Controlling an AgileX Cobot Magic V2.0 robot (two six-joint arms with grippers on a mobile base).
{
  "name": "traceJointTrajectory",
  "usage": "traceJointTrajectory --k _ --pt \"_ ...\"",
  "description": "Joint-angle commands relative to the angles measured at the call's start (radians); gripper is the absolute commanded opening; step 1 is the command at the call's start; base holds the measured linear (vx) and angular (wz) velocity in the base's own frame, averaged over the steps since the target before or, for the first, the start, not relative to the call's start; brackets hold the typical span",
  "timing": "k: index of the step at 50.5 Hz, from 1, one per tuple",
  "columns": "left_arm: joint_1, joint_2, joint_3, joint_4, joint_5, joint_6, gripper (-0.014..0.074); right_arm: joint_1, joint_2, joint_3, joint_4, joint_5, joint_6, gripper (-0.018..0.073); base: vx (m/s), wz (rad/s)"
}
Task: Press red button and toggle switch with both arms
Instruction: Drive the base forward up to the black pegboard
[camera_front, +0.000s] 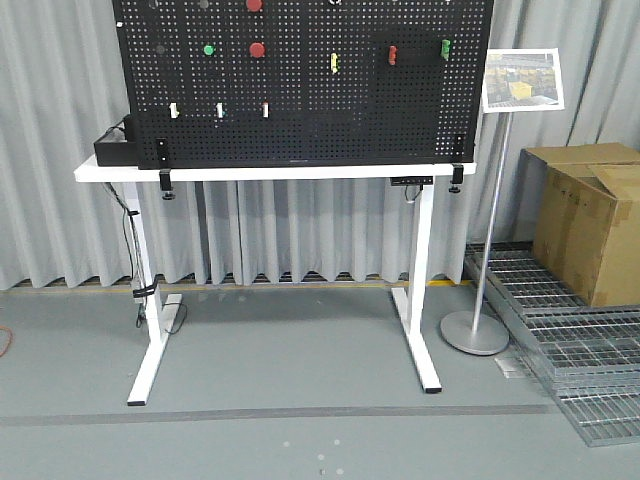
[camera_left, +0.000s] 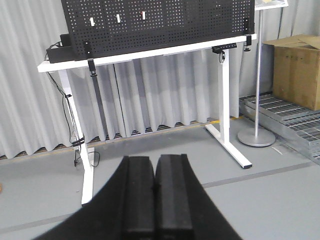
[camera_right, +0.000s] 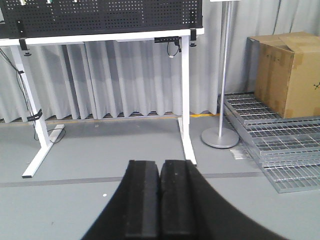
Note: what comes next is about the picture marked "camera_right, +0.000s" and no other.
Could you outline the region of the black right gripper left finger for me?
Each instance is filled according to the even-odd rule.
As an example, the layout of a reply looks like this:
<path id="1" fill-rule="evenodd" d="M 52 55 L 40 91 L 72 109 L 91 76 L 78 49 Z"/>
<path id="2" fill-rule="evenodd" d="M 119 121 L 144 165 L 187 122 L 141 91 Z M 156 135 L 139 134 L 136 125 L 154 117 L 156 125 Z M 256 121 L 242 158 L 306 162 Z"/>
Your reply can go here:
<path id="1" fill-rule="evenodd" d="M 153 161 L 130 160 L 110 201 L 84 240 L 158 240 L 160 178 Z"/>

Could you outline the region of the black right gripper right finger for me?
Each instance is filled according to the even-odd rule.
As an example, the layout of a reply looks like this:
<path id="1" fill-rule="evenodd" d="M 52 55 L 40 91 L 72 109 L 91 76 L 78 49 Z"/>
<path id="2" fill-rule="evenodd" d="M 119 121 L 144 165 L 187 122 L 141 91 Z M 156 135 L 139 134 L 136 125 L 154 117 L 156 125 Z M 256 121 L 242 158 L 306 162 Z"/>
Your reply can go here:
<path id="1" fill-rule="evenodd" d="M 284 239 L 223 198 L 189 160 L 166 160 L 160 182 L 163 240 Z"/>

